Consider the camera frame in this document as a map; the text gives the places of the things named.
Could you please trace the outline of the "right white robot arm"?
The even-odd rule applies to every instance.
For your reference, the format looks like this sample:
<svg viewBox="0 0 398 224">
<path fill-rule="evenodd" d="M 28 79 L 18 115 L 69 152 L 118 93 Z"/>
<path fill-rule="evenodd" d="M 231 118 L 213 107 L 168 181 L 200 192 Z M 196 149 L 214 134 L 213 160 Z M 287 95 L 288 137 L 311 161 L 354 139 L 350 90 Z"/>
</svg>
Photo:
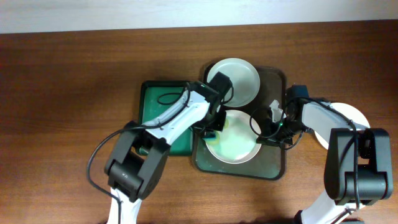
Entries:
<svg viewBox="0 0 398 224">
<path fill-rule="evenodd" d="M 294 136 L 314 131 L 327 143 L 323 193 L 294 216 L 294 223 L 341 223 L 347 216 L 393 192 L 390 137 L 386 130 L 368 128 L 349 119 L 321 98 L 311 98 L 305 85 L 286 91 L 276 120 L 267 119 L 259 144 L 283 151 L 295 147 Z"/>
</svg>

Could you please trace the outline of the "grey-white plate with green stain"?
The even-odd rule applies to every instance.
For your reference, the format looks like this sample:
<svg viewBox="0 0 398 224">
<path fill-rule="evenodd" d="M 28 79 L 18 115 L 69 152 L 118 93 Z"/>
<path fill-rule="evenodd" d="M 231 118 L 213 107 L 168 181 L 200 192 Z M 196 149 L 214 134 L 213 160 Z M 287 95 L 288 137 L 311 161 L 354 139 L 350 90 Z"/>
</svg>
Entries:
<svg viewBox="0 0 398 224">
<path fill-rule="evenodd" d="M 207 74 L 205 80 L 210 82 L 218 73 L 229 77 L 234 94 L 230 90 L 225 98 L 231 99 L 225 105 L 232 108 L 246 106 L 257 96 L 260 89 L 260 78 L 257 70 L 249 62 L 240 58 L 226 58 L 215 63 Z"/>
</svg>

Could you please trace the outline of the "pinkish white plate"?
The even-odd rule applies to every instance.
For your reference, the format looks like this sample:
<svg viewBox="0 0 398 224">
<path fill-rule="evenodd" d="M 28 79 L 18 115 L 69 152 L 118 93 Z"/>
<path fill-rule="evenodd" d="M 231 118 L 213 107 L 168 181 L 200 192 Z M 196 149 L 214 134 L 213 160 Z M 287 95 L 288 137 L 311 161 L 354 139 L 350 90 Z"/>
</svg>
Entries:
<svg viewBox="0 0 398 224">
<path fill-rule="evenodd" d="M 219 144 L 205 143 L 206 147 L 219 161 L 227 164 L 242 164 L 251 160 L 261 148 L 255 133 L 261 132 L 259 125 L 254 118 L 239 110 L 226 111 L 226 119 L 229 120 L 228 132 L 221 135 Z"/>
</svg>

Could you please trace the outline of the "large dark serving tray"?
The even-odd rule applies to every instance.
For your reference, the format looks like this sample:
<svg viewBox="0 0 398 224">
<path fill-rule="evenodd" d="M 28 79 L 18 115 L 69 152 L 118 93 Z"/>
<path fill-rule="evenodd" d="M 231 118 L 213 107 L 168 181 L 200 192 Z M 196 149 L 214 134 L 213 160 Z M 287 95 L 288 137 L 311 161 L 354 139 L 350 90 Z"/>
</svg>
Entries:
<svg viewBox="0 0 398 224">
<path fill-rule="evenodd" d="M 253 123 L 263 126 L 266 123 L 267 112 L 261 111 L 261 108 L 269 106 L 273 100 L 277 100 L 281 106 L 285 105 L 286 79 L 278 68 L 262 65 L 256 65 L 254 68 L 259 73 L 259 93 L 252 102 L 238 110 L 247 114 L 254 113 Z M 193 140 L 193 164 L 202 172 L 214 174 L 277 180 L 285 172 L 285 155 L 286 152 L 278 146 L 263 144 L 259 152 L 249 161 L 242 164 L 227 164 L 211 155 L 200 135 L 194 135 Z"/>
</svg>

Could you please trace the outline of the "green yellow scrubbing sponge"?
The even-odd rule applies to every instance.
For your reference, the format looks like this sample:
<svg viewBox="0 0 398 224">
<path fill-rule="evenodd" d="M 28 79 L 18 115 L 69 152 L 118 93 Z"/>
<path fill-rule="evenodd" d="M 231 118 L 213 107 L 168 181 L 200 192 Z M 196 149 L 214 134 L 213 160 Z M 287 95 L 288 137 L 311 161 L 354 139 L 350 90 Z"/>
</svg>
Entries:
<svg viewBox="0 0 398 224">
<path fill-rule="evenodd" d="M 217 145 L 220 142 L 221 135 L 228 132 L 229 120 L 226 119 L 224 122 L 223 129 L 221 131 L 210 131 L 203 136 L 203 140 L 209 145 Z"/>
</svg>

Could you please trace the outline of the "small green tray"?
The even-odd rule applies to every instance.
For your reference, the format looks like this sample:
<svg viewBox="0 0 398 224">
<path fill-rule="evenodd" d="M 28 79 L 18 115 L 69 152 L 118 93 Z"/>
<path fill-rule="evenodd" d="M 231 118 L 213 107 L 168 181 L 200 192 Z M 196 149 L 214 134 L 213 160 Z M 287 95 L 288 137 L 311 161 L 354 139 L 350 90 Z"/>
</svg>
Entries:
<svg viewBox="0 0 398 224">
<path fill-rule="evenodd" d="M 158 102 L 159 96 L 169 93 L 160 99 L 162 103 L 171 103 L 178 98 L 186 81 L 145 81 L 141 86 L 139 103 L 139 124 L 145 123 L 162 114 L 170 105 Z M 174 141 L 170 156 L 191 156 L 193 152 L 193 131 L 187 129 Z"/>
</svg>

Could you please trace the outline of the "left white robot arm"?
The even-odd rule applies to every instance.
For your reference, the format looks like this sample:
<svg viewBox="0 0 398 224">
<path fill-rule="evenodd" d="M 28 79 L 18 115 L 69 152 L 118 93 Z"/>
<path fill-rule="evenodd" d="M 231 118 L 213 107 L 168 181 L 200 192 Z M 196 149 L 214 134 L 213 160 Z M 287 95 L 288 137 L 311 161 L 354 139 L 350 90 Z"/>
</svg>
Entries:
<svg viewBox="0 0 398 224">
<path fill-rule="evenodd" d="M 162 176 L 172 144 L 188 129 L 215 137 L 226 121 L 224 97 L 233 89 L 229 77 L 218 72 L 208 83 L 188 82 L 178 98 L 150 121 L 128 122 L 104 172 L 111 187 L 108 223 L 135 223 L 142 201 Z"/>
</svg>

